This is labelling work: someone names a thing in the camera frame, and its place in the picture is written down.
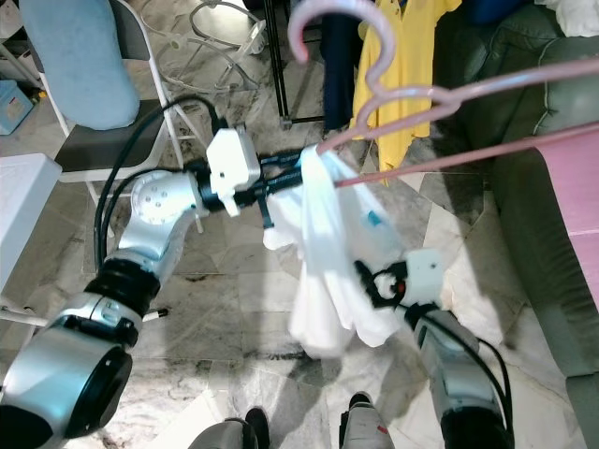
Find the white garment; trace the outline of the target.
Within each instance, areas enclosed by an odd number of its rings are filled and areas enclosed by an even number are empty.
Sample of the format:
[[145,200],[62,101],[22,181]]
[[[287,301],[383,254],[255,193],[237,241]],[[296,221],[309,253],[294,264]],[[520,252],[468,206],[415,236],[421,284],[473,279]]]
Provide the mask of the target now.
[[264,245],[294,245],[302,262],[288,334],[313,358],[337,358],[354,340],[384,345],[401,321],[373,306],[355,269],[375,270],[402,257],[402,239],[384,206],[363,184],[334,183],[357,172],[334,152],[305,147],[299,158],[302,184],[267,196],[272,226]]

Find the blue plastic basket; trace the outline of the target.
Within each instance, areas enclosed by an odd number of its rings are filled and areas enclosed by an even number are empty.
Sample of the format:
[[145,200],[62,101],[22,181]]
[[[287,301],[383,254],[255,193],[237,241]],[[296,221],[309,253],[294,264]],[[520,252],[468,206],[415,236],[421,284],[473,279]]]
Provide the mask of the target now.
[[16,81],[0,81],[0,134],[9,136],[26,115],[25,99]]

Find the white grey folding chair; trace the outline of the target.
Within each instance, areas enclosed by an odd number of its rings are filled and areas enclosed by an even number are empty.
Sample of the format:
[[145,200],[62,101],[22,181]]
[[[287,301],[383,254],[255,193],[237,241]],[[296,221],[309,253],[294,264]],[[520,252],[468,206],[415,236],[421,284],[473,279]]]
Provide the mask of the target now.
[[145,22],[127,0],[109,0],[109,3],[114,12],[124,67],[140,98],[138,116],[127,127],[94,131],[66,120],[49,95],[48,82],[33,47],[38,75],[46,86],[49,104],[65,136],[55,155],[56,163],[63,169],[60,180],[85,183],[94,201],[98,200],[102,183],[115,164],[120,164],[117,177],[124,179],[142,168],[157,167],[167,151],[172,151],[176,162],[182,163],[185,144],[204,145],[209,135],[185,114],[183,107],[161,111],[161,106],[170,102],[172,95],[166,78],[159,71]]

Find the white tubular frame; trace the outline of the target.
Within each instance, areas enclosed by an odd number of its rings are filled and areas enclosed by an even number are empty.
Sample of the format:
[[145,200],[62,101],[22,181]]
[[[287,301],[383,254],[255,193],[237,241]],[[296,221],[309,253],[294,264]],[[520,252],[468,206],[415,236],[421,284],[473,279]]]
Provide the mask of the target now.
[[171,30],[194,44],[194,55],[212,54],[226,67],[204,93],[256,90],[261,82],[247,71],[253,56],[265,47],[266,23],[245,8],[242,0],[194,0],[176,14]]

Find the light blue cushion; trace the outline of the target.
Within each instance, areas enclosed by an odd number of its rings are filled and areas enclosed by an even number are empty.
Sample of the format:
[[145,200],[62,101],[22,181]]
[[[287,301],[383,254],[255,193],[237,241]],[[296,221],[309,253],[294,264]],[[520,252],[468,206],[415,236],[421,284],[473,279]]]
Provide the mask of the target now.
[[124,128],[138,116],[134,87],[109,0],[19,0],[24,30],[66,120],[94,131]]

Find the robot leg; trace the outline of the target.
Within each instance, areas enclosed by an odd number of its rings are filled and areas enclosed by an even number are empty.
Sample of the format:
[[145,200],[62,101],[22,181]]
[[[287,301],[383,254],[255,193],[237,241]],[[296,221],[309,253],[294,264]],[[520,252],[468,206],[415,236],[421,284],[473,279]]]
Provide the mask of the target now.
[[339,449],[395,449],[384,419],[364,392],[352,395],[341,414]]
[[267,415],[262,408],[254,407],[244,418],[231,416],[207,427],[188,449],[270,449]]

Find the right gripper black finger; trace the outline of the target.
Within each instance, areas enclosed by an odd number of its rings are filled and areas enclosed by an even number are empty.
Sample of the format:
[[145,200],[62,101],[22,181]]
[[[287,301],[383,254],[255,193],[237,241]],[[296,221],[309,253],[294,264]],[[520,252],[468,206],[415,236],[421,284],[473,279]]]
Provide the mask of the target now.
[[359,277],[360,285],[362,285],[365,295],[371,300],[374,308],[381,307],[381,295],[378,294],[378,287],[375,282],[375,274],[372,273],[365,264],[355,264],[354,269]]

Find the navy garment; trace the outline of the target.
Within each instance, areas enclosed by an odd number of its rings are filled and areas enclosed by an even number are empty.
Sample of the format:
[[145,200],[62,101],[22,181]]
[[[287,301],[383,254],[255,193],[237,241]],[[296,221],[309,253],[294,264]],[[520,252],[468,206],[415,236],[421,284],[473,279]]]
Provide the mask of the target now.
[[324,129],[344,128],[354,119],[356,69],[363,48],[362,22],[352,14],[321,18],[320,51],[324,56]]

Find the right robot leg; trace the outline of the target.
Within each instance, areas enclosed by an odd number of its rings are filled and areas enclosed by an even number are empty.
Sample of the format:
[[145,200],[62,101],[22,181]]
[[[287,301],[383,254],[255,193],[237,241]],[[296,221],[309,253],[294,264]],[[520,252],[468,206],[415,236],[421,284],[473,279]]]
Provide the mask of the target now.
[[384,419],[364,392],[352,395],[341,414],[339,449],[395,449]]

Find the left robot leg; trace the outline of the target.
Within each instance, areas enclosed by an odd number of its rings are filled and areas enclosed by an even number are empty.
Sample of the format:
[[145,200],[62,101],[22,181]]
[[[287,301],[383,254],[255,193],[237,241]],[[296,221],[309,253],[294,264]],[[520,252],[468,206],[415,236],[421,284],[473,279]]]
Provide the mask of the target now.
[[270,449],[267,415],[262,408],[254,407],[244,418],[231,416],[207,427],[188,449]]

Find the white cloth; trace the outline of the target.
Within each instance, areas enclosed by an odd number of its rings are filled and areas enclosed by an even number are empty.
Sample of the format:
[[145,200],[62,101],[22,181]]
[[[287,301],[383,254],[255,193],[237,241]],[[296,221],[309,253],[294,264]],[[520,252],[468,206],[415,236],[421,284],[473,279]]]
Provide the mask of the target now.
[[599,36],[599,0],[533,0],[555,13],[565,36]]

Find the yellow garment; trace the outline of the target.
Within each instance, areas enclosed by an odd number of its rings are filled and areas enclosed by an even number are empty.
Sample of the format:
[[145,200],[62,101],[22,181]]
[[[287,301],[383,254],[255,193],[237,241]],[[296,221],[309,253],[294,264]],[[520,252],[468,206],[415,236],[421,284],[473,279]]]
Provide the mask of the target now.
[[[457,9],[462,0],[375,0],[375,4],[387,17],[395,36],[395,57],[381,77],[381,84],[385,87],[432,85],[436,24],[444,14]],[[354,123],[377,127],[430,109],[430,99],[414,99],[386,103],[371,116],[359,114],[359,109],[373,97],[365,81],[365,71],[375,64],[381,49],[378,35],[370,25],[361,25],[359,33],[363,47],[354,93]],[[377,138],[378,168],[389,171],[400,166],[411,142],[415,138],[426,138],[430,132],[431,125],[423,123]]]

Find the pink cloth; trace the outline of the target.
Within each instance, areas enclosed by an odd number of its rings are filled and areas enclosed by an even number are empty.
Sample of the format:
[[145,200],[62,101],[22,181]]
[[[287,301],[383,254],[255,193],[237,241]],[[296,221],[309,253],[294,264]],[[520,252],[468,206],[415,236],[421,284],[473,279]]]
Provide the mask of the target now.
[[599,131],[536,149],[547,163],[566,235],[594,291],[599,288]]

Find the pink plastic clothes hanger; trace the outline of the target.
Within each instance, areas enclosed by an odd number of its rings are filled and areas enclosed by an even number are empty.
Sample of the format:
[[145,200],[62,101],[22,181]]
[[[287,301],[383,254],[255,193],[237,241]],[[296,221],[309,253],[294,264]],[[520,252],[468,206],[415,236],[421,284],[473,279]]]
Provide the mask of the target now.
[[[304,0],[294,8],[294,13],[287,26],[288,48],[294,52],[297,63],[305,64],[309,61],[309,51],[304,44],[300,42],[304,26],[312,19],[325,14],[346,14],[346,16],[355,16],[361,22],[369,24],[375,31],[378,42],[380,42],[380,55],[378,59],[368,68],[365,73],[365,81],[369,90],[373,93],[371,101],[364,103],[359,109],[360,114],[372,115],[378,107],[393,101],[407,101],[407,99],[429,99],[436,104],[435,107],[419,114],[410,115],[405,119],[380,125],[380,127],[370,128],[368,125],[356,124],[348,128],[347,131],[337,134],[332,138],[322,141],[318,144],[316,150],[318,153],[325,153],[337,149],[338,146],[346,144],[352,138],[378,138],[386,136],[395,131],[401,131],[403,128],[414,127],[423,123],[432,123],[444,119],[446,116],[453,115],[461,104],[480,97],[480,95],[489,95],[500,93],[501,91],[512,90],[515,87],[526,87],[535,84],[547,84],[549,81],[558,81],[564,79],[573,79],[587,76],[599,76],[599,59],[575,60],[569,63],[559,63],[555,65],[542,65],[542,67],[527,69],[504,76],[484,79],[475,84],[468,84],[458,89],[447,90],[445,87],[435,85],[408,85],[394,87],[389,89],[381,84],[381,77],[392,65],[395,56],[395,36],[385,13],[381,12],[376,5],[369,0]],[[485,147],[471,152],[464,152],[454,155],[447,155],[424,164],[415,166],[395,168],[387,172],[376,172],[376,174],[362,175],[354,179],[345,179],[335,182],[335,187],[342,188],[347,185],[355,185],[364,182],[376,182],[389,177],[397,177],[412,172],[436,170],[436,168],[461,166],[461,164],[480,161],[480,159],[497,157],[507,153],[519,152],[523,150],[534,149],[563,140],[564,138],[578,138],[591,136],[599,133],[599,123],[585,123],[573,125],[573,127],[562,129],[546,136],[534,136],[522,138],[521,140],[506,142],[492,147]]]

